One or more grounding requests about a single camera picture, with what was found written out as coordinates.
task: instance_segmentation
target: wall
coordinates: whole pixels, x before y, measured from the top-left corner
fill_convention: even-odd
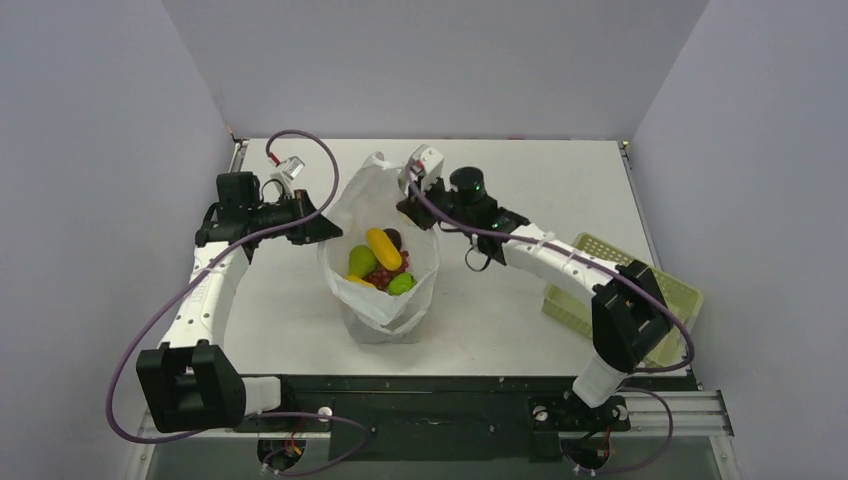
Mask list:
[[[185,283],[232,142],[158,1],[0,2],[0,46],[0,476],[123,478],[106,384]]]
[[[707,6],[633,139],[747,478],[845,478],[848,3]]]
[[[707,0],[164,0],[240,136],[630,138]]]

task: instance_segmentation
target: tabletop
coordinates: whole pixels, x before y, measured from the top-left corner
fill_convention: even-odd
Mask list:
[[[645,232],[618,145],[609,141],[380,140],[326,141],[339,161],[341,188],[380,151],[404,161],[421,144],[445,155],[443,174],[476,166],[500,204],[571,242],[589,232],[646,260]],[[249,141],[242,171],[269,178],[265,139]],[[281,159],[306,164],[295,181],[316,206],[330,192],[324,152],[303,139],[273,144]],[[493,264],[475,273],[464,263],[468,241],[440,235],[441,266],[433,302],[415,344],[356,343],[324,280],[316,246],[265,240],[232,306],[224,351],[242,374],[306,375],[578,375],[591,342],[542,313],[545,283]],[[682,375],[674,372],[671,375]]]

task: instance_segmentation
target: plastic bag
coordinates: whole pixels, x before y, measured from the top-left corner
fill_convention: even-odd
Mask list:
[[[327,218],[345,233],[318,245],[318,259],[333,294],[340,300],[342,319],[351,337],[360,343],[418,341],[421,320],[433,299],[439,268],[436,233],[423,231],[395,209],[403,199],[398,174],[383,154],[372,154],[330,207]],[[369,228],[394,228],[401,234],[402,250],[409,252],[409,268],[416,285],[399,296],[345,280],[348,256],[356,245],[367,244]]]

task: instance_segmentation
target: basket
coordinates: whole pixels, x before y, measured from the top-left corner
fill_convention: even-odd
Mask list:
[[[588,233],[578,235],[574,240],[574,247],[589,255],[622,265],[627,265],[636,260],[632,255]],[[651,268],[651,270],[657,278],[657,283],[663,297],[665,297],[668,309],[683,322],[687,330],[691,331],[704,301],[703,295],[671,275],[655,268]],[[542,311],[584,337],[592,338],[592,312],[590,308],[554,285],[548,285],[545,288],[545,301],[542,304]],[[680,359],[683,348],[684,343],[680,332],[674,329],[645,357],[645,363],[653,367],[666,367]]]

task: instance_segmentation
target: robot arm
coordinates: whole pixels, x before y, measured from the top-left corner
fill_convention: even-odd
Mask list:
[[[242,378],[221,349],[236,289],[259,240],[243,244],[216,265],[211,261],[231,243],[253,232],[290,223],[315,211],[305,190],[289,188],[296,173],[288,172],[287,181],[279,181],[280,196],[274,203],[260,200],[259,180],[250,172],[218,176],[219,201],[209,208],[195,235],[190,281],[203,270],[209,273],[183,299],[159,347],[141,351],[136,362],[144,396],[160,432],[235,427],[245,415],[280,406],[278,378]],[[295,245],[306,245],[339,237],[342,231],[319,215],[281,235]]]
[[[450,175],[450,189],[441,178],[444,156],[426,145],[411,157],[411,171],[418,189],[452,220],[478,230],[499,232],[499,237],[464,232],[472,247],[502,265],[525,270],[569,292],[592,309],[592,332],[595,354],[577,377],[574,393],[590,408],[606,402],[621,382],[632,374],[645,356],[671,330],[668,320],[647,301],[634,294],[611,275],[598,268],[574,261],[575,255],[589,258],[608,271],[618,271],[652,297],[665,304],[653,272],[647,265],[634,261],[616,265],[589,256],[562,242],[553,240],[529,219],[500,207],[486,193],[483,172],[463,167]],[[401,187],[408,189],[407,173],[402,173]],[[411,189],[397,209],[422,229],[432,228],[438,221],[414,195]],[[536,245],[509,237],[534,239]],[[542,244],[560,247],[563,254]]]

